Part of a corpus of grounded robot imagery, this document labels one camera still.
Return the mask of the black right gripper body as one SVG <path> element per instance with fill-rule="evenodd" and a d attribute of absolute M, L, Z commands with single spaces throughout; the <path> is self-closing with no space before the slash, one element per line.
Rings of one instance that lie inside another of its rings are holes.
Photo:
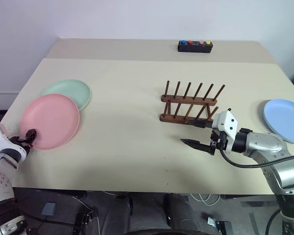
<path fill-rule="evenodd" d="M 216 131 L 212 131 L 210 136 L 210 150 L 209 154 L 214 155 L 215 150 L 226 150 L 227 146 L 227 134 L 224 131 L 221 131 L 219 134 Z"/>

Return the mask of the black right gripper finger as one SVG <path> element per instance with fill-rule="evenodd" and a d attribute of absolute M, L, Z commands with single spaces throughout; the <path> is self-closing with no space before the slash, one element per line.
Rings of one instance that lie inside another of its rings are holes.
<path fill-rule="evenodd" d="M 209 145 L 201 144 L 199 141 L 195 141 L 195 140 L 191 140 L 191 139 L 180 139 L 180 140 L 184 144 L 188 145 L 189 147 L 191 147 L 193 149 L 210 153 L 211 146 L 209 146 Z"/>
<path fill-rule="evenodd" d="M 206 119 L 193 119 L 186 121 L 185 124 L 192 125 L 199 128 L 212 128 L 213 121 Z"/>

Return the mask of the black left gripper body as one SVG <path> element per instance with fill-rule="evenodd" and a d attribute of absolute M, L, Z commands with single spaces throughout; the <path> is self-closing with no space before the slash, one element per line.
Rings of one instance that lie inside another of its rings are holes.
<path fill-rule="evenodd" d="M 21 138 L 18 136 L 13 136 L 9 138 L 9 141 L 12 142 L 13 144 L 21 146 L 24 150 L 30 150 L 30 146 L 26 144 L 26 139 Z"/>

